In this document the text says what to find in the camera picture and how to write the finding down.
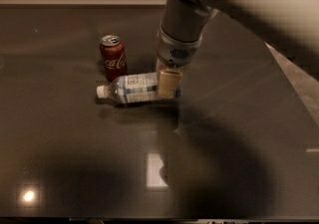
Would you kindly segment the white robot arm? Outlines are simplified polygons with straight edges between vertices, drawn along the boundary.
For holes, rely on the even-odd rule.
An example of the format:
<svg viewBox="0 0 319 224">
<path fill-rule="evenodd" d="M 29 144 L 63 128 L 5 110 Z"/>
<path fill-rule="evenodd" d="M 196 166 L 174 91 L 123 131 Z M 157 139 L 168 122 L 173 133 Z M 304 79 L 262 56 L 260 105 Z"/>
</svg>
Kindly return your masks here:
<svg viewBox="0 0 319 224">
<path fill-rule="evenodd" d="M 159 97 L 172 97 L 180 68 L 191 62 L 207 23 L 219 12 L 318 77 L 319 0 L 166 0 L 157 35 Z"/>
</svg>

